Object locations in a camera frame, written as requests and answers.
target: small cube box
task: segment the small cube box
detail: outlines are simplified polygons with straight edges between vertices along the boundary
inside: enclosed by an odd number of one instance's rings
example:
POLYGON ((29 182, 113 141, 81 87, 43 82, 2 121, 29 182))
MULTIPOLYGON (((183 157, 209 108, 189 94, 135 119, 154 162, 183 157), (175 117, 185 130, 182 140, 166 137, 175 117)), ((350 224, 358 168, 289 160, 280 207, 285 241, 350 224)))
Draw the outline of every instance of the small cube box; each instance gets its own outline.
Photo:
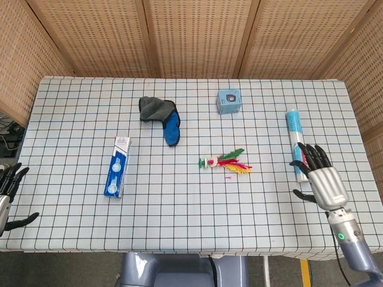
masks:
POLYGON ((239 90, 219 90, 217 107, 220 115, 238 112, 241 108, 241 92, 239 90))

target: robotic arm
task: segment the robotic arm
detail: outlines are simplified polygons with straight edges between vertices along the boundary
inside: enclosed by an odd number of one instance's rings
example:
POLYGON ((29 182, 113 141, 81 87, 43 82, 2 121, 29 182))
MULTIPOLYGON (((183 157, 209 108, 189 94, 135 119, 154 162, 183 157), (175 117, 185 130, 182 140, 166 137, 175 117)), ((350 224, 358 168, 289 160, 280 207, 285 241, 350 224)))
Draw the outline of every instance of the robotic arm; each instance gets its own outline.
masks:
POLYGON ((346 210, 349 197, 338 171, 331 165, 324 150, 316 145, 298 143, 306 156, 309 166, 301 161, 292 161, 308 177, 314 195, 293 190, 302 200, 313 202, 326 210, 327 219, 333 230, 349 267, 354 271, 365 272, 370 280, 354 287, 383 286, 383 274, 376 265, 371 251, 350 210, 346 210))
POLYGON ((38 212, 35 212, 29 215, 26 219, 8 222, 8 214, 10 212, 14 196, 19 188, 19 183, 29 170, 29 168, 26 167, 16 174, 21 165, 21 163, 17 163, 13 167, 0 170, 0 237, 5 231, 10 231, 12 229, 30 224, 39 215, 38 212))

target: toothpaste tube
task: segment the toothpaste tube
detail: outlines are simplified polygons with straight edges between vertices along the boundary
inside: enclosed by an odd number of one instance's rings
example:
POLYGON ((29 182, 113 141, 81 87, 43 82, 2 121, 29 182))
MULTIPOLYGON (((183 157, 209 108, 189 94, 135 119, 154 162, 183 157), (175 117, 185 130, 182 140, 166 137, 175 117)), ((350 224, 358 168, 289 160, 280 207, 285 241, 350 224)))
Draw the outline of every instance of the toothpaste tube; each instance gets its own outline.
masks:
MULTIPOLYGON (((293 152, 293 160, 300 160, 302 163, 307 165, 306 157, 303 151, 298 146, 298 142, 305 143, 303 141, 302 126, 300 125, 299 112, 296 109, 292 109, 286 112, 288 131, 290 132, 290 142, 293 152)), ((295 167, 295 174, 297 182, 308 181, 305 174, 295 167)))
POLYGON ((126 166, 129 162, 130 139, 125 136, 117 136, 114 142, 112 159, 109 165, 107 183, 104 195, 121 197, 124 189, 126 166))

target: yellow feather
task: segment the yellow feather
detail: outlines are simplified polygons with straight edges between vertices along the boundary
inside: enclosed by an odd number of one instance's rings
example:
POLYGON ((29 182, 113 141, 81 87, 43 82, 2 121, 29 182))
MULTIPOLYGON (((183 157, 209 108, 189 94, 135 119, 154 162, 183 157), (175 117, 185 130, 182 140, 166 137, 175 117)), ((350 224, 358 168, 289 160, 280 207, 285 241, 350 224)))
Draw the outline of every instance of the yellow feather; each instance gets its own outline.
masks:
POLYGON ((242 169, 239 166, 236 166, 235 164, 227 163, 224 165, 227 169, 230 169, 236 173, 249 173, 251 172, 251 169, 249 167, 246 167, 246 169, 242 169))

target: gray fabric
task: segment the gray fabric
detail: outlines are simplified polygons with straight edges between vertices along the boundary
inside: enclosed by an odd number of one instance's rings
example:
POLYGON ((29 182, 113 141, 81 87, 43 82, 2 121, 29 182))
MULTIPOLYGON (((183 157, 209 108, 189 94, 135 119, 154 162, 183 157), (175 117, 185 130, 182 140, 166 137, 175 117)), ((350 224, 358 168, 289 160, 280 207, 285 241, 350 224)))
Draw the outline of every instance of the gray fabric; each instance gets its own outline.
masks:
POLYGON ((175 111, 173 102, 161 100, 156 97, 142 97, 139 101, 140 118, 142 121, 161 121, 175 111))

